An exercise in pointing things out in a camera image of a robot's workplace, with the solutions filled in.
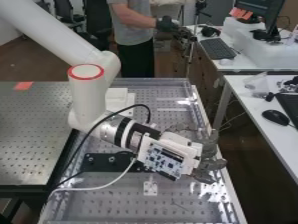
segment mouse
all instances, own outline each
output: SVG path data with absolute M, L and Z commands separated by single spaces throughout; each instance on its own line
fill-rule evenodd
M 288 117 L 279 111 L 276 110 L 266 110 L 262 113 L 262 116 L 271 122 L 287 126 L 290 124 L 290 119 Z
M 230 59 L 221 59 L 219 60 L 219 65 L 222 65 L 222 66 L 225 66 L 225 65 L 233 65 L 233 60 L 230 60 Z

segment black glove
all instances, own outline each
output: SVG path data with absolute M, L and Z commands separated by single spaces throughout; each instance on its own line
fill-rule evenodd
M 163 16 L 162 19 L 155 21 L 155 29 L 161 32 L 175 32 L 178 30 L 178 24 L 173 23 L 170 16 Z

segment chair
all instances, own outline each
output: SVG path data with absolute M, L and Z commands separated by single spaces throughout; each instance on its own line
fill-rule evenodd
M 109 49 L 109 36 L 111 34 L 111 18 L 106 0 L 82 0 L 86 16 L 86 32 L 97 40 L 99 50 Z
M 40 0 L 38 2 L 36 2 L 36 4 L 50 14 L 50 4 L 48 2 L 45 2 L 44 0 Z
M 69 0 L 53 0 L 57 19 L 77 33 L 77 27 L 84 26 L 85 16 L 74 14 Z

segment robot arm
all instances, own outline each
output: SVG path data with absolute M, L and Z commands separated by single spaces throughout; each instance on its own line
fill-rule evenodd
M 68 121 L 72 128 L 86 133 L 110 113 L 105 93 L 119 71 L 117 56 L 98 51 L 32 0 L 0 0 L 0 16 L 74 66 L 68 71 L 73 98 Z M 199 171 L 206 164 L 201 157 L 214 156 L 214 153 L 203 156 L 201 144 L 174 133 L 161 133 L 121 115 L 103 122 L 91 135 L 131 149 L 145 167 L 173 180 Z

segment wire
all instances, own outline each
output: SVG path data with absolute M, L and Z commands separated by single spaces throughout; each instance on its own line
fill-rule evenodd
M 101 125 L 109 118 L 111 118 L 113 116 L 118 115 L 119 113 L 122 113 L 123 111 L 126 111 L 126 110 L 129 110 L 129 109 L 131 109 L 131 108 L 134 108 L 134 107 L 145 107 L 145 108 L 146 108 L 146 110 L 147 110 L 146 123 L 147 123 L 147 124 L 150 123 L 150 119 L 151 119 L 151 111 L 150 111 L 150 108 L 149 108 L 145 104 L 134 104 L 134 105 L 131 105 L 131 106 L 123 108 L 122 110 L 118 110 L 117 112 L 109 114 L 109 115 L 107 115 L 103 119 L 101 119 L 101 120 L 94 124 L 94 126 L 90 128 L 89 132 L 86 133 L 84 139 L 81 140 L 81 142 L 80 142 L 80 144 L 78 144 L 78 146 L 77 146 L 77 149 L 76 149 L 76 151 L 74 151 L 74 153 L 73 153 L 73 155 L 72 155 L 72 157 L 70 157 L 70 159 L 69 159 L 69 161 L 68 161 L 68 163 L 66 163 L 66 165 L 65 165 L 65 167 L 64 167 L 64 169 L 62 169 L 61 174 L 65 173 L 65 171 L 66 171 L 69 165 L 72 164 L 72 161 L 73 161 L 73 159 L 74 159 L 74 157 L 76 157 L 76 155 L 77 155 L 77 153 L 78 153 L 78 151 L 80 151 L 80 149 L 81 149 L 81 147 L 82 147 L 82 145 L 84 145 L 84 143 L 85 143 L 85 141 L 86 141 L 86 139 L 88 139 L 88 137 L 89 137 L 89 135 L 90 135 L 91 132 L 94 131 L 94 129 L 95 129 L 95 128 L 97 128 L 97 127 L 98 127 L 98 126 L 99 126 L 99 125 Z
M 102 185 L 102 186 L 98 186 L 98 187 L 88 187 L 88 188 L 60 188 L 60 189 L 56 189 L 50 195 L 49 195 L 49 198 L 52 197 L 52 195 L 60 191 L 97 191 L 97 190 L 101 190 L 106 187 L 109 187 L 111 184 L 114 184 L 122 177 L 123 175 L 127 173 L 129 169 L 131 168 L 134 162 L 137 161 L 137 159 L 134 158 L 126 168 L 126 170 L 121 173 L 121 175 L 113 180 L 110 181 L 107 184 Z
M 288 126 L 291 126 L 296 130 L 296 127 L 294 125 L 288 124 Z
M 226 121 L 225 124 L 221 125 L 221 127 L 223 127 L 226 124 L 229 124 L 233 120 L 235 120 L 238 117 L 240 117 L 242 115 L 244 115 L 246 112 L 243 112 L 242 114 L 237 115 L 235 117 L 233 117 L 229 121 Z

